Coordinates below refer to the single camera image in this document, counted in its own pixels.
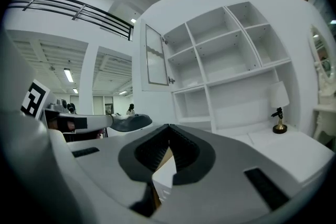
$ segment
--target white pillar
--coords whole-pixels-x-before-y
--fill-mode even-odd
[[[89,44],[86,49],[79,83],[79,112],[93,115],[92,85],[95,63],[98,52],[97,44]]]
[[[105,96],[103,96],[103,115],[105,115]]]

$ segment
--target ceiling light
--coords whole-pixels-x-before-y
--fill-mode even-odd
[[[67,76],[69,82],[73,82],[73,79],[72,79],[72,76],[71,76],[71,73],[70,73],[70,69],[69,68],[65,68],[64,69],[64,73]]]

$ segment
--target table lamp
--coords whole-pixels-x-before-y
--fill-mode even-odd
[[[279,123],[273,127],[273,132],[276,134],[283,134],[287,132],[287,126],[282,124],[282,107],[289,105],[289,99],[285,85],[282,81],[271,85],[271,107],[276,108],[277,112],[272,114],[272,117],[279,116]]]

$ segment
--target shelf compartment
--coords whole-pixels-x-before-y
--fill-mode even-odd
[[[195,49],[183,50],[168,58],[168,74],[175,80],[174,91],[203,83]]]
[[[193,47],[185,24],[165,34],[164,39],[168,41],[167,47],[169,55],[174,55],[182,50]]]
[[[288,59],[286,50],[270,25],[259,25],[246,30],[263,65]]]
[[[174,93],[176,115],[180,123],[197,123],[210,121],[205,89],[193,88],[192,91]]]
[[[257,55],[242,31],[213,38],[196,49],[210,82],[260,68]]]
[[[239,29],[231,14],[222,7],[190,20],[187,25],[196,44]]]
[[[251,2],[239,3],[227,8],[236,16],[243,27],[267,23],[265,17]]]
[[[207,82],[206,84],[208,86],[216,86],[216,85],[220,85],[220,84],[234,82],[234,81],[241,80],[241,79],[246,79],[246,78],[249,78],[249,77],[254,77],[254,76],[257,76],[259,74],[269,72],[270,70],[272,70],[276,67],[285,65],[285,64],[290,63],[290,62],[291,62],[291,60],[287,59],[285,61],[281,61],[281,62],[277,62],[277,63],[271,63],[270,65],[268,65],[266,67],[256,68],[256,69],[251,70],[251,71],[246,71],[246,72],[243,72],[243,73],[240,73],[240,74],[235,74],[235,75],[232,75],[232,76],[229,76],[229,77],[224,77],[224,78],[221,78],[221,79],[218,79],[218,80],[215,80],[215,81]]]
[[[268,121],[273,113],[269,87],[275,82],[278,82],[277,74],[270,70],[244,80],[209,87],[216,129],[234,129]]]

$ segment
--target white countertop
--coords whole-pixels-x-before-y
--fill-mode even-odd
[[[333,104],[318,104],[315,106],[314,110],[322,112],[332,112],[336,113],[336,103]]]
[[[232,138],[256,148],[302,184],[319,174],[334,156],[333,151],[290,126],[284,134],[267,128]]]

